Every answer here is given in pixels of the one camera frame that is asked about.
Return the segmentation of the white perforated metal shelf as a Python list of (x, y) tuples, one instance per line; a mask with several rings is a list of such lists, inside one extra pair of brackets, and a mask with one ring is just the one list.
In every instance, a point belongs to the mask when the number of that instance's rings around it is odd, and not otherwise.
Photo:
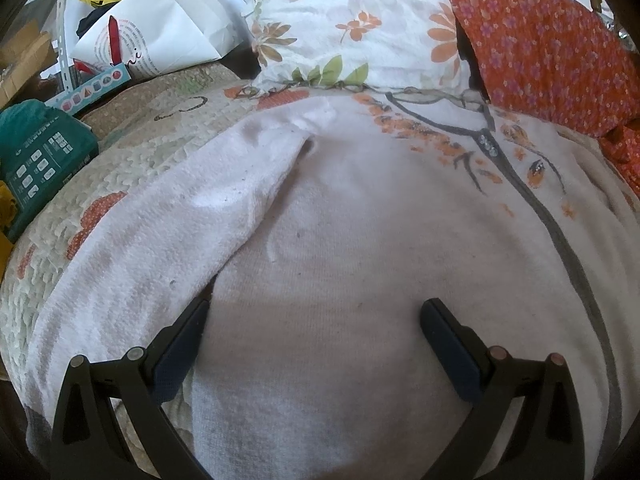
[[(38, 0), (26, 0), (26, 4), (32, 4)], [(58, 74), (61, 79), (63, 92), (73, 90), (74, 81), (70, 72), (70, 59), (68, 58), (68, 45), (65, 32), (65, 10), (67, 0), (54, 0), (54, 20), (52, 32), (52, 47), (58, 55), (55, 66), (58, 66)]]

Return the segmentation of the orange floral blanket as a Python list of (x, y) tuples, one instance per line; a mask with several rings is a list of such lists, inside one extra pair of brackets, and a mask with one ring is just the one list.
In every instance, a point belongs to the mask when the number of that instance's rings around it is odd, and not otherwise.
[(488, 100), (598, 140), (639, 188), (639, 58), (576, 0), (450, 0)]

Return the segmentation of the light blue patterned box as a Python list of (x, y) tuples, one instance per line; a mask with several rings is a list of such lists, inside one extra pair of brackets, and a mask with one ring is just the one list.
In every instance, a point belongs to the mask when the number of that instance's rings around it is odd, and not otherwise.
[(85, 108), (98, 102), (111, 92), (122, 88), (131, 80), (131, 75), (124, 63), (110, 67), (97, 74), (78, 88), (64, 91), (44, 102), (47, 106), (62, 110), (75, 116)]

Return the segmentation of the white floral pillow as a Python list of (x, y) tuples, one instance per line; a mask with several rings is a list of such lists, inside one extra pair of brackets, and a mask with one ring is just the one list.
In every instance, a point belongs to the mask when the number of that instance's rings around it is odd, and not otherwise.
[(450, 0), (244, 0), (260, 71), (244, 88), (379, 92), (470, 88)]

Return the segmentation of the white floral knit sweater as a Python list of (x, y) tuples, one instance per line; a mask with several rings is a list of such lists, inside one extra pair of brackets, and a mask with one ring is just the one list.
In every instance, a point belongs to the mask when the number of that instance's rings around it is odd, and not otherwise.
[(567, 358), (586, 471), (639, 411), (639, 202), (591, 140), (491, 107), (310, 96), (250, 114), (119, 200), (14, 379), (45, 434), (66, 365), (145, 346), (212, 292), (190, 390), (216, 479), (416, 479), (460, 428), (419, 324)]

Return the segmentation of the yellow cloth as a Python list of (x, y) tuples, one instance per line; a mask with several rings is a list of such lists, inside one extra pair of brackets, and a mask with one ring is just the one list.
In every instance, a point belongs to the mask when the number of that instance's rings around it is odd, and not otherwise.
[(16, 200), (3, 182), (0, 182), (0, 280), (2, 280), (14, 244), (9, 240), (8, 232), (17, 215)]

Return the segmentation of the teal cardboard box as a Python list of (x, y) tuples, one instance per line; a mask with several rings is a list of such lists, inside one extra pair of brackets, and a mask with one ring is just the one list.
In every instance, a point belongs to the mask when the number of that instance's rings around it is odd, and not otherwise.
[(6, 236), (17, 242), (62, 187), (99, 154), (91, 129), (37, 100), (1, 112), (1, 180), (16, 200)]

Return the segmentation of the cream heart-patterned quilt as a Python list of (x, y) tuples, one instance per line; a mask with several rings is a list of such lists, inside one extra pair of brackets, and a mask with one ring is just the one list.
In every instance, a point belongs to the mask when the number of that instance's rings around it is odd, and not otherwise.
[(227, 81), (114, 101), (120, 124), (18, 239), (1, 284), (1, 356), (48, 452), (68, 361), (122, 356), (171, 324), (253, 235), (308, 139)]

